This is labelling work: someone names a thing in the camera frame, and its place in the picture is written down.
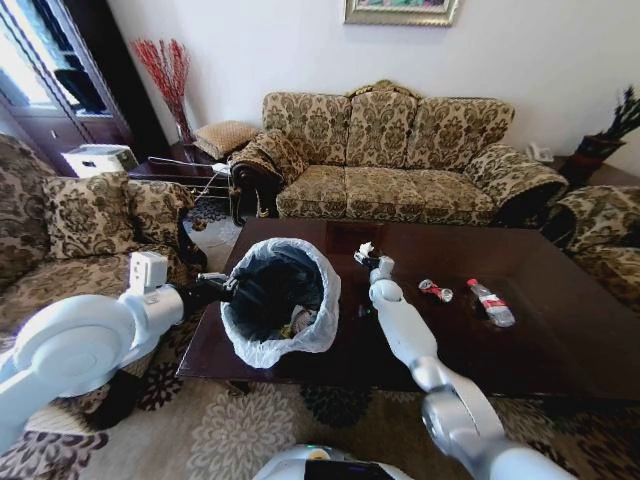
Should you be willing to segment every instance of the sofa armrest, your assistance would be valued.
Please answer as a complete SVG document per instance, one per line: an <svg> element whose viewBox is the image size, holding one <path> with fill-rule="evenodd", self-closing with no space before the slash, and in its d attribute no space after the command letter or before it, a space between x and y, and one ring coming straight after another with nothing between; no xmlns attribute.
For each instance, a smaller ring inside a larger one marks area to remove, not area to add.
<svg viewBox="0 0 640 480"><path fill-rule="evenodd" d="M243 199L256 201L259 217L277 216L276 195L285 185L272 160L255 142L235 152L229 158L231 167L231 217L237 226L243 226L240 203Z"/></svg>
<svg viewBox="0 0 640 480"><path fill-rule="evenodd" d="M182 224L187 211L195 206L187 188L171 182L129 180L127 199L138 242L169 245L189 266L206 269L206 255Z"/></svg>
<svg viewBox="0 0 640 480"><path fill-rule="evenodd" d="M638 222L640 187L599 185L575 190L559 200L542 233L575 254L595 245L627 245Z"/></svg>
<svg viewBox="0 0 640 480"><path fill-rule="evenodd" d="M554 170L508 145L494 144L469 162L463 174L496 204L494 223L523 226L567 189Z"/></svg>
<svg viewBox="0 0 640 480"><path fill-rule="evenodd" d="M285 185L291 185L309 167L281 130L259 133L252 143L268 157Z"/></svg>

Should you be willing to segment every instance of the wooden cabinet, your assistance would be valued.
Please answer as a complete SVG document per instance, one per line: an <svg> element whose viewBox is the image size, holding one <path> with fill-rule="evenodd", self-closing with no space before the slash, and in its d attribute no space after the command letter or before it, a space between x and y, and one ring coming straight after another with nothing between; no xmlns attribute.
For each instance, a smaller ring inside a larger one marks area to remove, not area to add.
<svg viewBox="0 0 640 480"><path fill-rule="evenodd" d="M155 112L106 0L0 1L0 113L62 175L84 143L167 156Z"/></svg>
<svg viewBox="0 0 640 480"><path fill-rule="evenodd" d="M73 169L62 156L83 143L87 143L78 127L68 117L22 117L17 119L40 147L58 173L75 176Z"/></svg>

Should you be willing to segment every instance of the decorative pillow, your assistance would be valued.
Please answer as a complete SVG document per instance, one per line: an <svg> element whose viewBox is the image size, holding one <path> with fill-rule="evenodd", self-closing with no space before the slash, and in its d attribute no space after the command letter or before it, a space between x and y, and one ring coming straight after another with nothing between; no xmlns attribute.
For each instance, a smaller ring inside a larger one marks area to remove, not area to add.
<svg viewBox="0 0 640 480"><path fill-rule="evenodd" d="M129 180L125 192L136 239L179 248L182 215L195 206L186 187L170 182Z"/></svg>
<svg viewBox="0 0 640 480"><path fill-rule="evenodd" d="M212 123L195 131L195 145L216 160L248 143L258 133L258 129L243 122L229 120Z"/></svg>
<svg viewBox="0 0 640 480"><path fill-rule="evenodd" d="M80 258L135 250L124 172L43 181L50 255Z"/></svg>
<svg viewBox="0 0 640 480"><path fill-rule="evenodd" d="M259 133L252 144L271 159L287 185L309 167L281 130Z"/></svg>

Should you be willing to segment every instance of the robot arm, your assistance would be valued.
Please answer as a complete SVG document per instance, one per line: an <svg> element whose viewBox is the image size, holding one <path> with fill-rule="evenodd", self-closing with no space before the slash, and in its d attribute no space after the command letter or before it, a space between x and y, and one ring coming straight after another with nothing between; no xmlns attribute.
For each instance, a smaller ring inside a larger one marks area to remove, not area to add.
<svg viewBox="0 0 640 480"><path fill-rule="evenodd" d="M0 358L0 453L47 403L104 385L118 369L153 351L190 311L232 296L220 274L200 276L182 289L166 280L166 257L136 252L130 287L118 300L79 295L29 319L15 347Z"/></svg>
<svg viewBox="0 0 640 480"><path fill-rule="evenodd" d="M426 393L422 418L434 443L476 479L573 478L537 451L507 440L502 423L471 380L437 357L437 342L418 311L391 280L394 262L365 244L354 255L370 270L369 297L391 351Z"/></svg>

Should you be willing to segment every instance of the sofa backrest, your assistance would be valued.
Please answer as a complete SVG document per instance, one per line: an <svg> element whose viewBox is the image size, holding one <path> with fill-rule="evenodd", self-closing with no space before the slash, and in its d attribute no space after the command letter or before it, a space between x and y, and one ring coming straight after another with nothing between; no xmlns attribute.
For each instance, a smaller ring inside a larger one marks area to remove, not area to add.
<svg viewBox="0 0 640 480"><path fill-rule="evenodd" d="M423 98L405 166L461 172L486 146L504 137L514 113L511 105L493 98Z"/></svg>
<svg viewBox="0 0 640 480"><path fill-rule="evenodd" d="M24 143L0 134L0 291L49 251L41 181L53 175Z"/></svg>
<svg viewBox="0 0 640 480"><path fill-rule="evenodd" d="M262 123L266 130L282 130L311 165L345 164L351 103L341 95L269 93L264 98Z"/></svg>
<svg viewBox="0 0 640 480"><path fill-rule="evenodd" d="M269 93L262 121L311 165L462 172L514 117L493 98L422 98L388 80L342 95Z"/></svg>
<svg viewBox="0 0 640 480"><path fill-rule="evenodd" d="M393 90L367 91L351 100L347 166L403 168L418 100Z"/></svg>

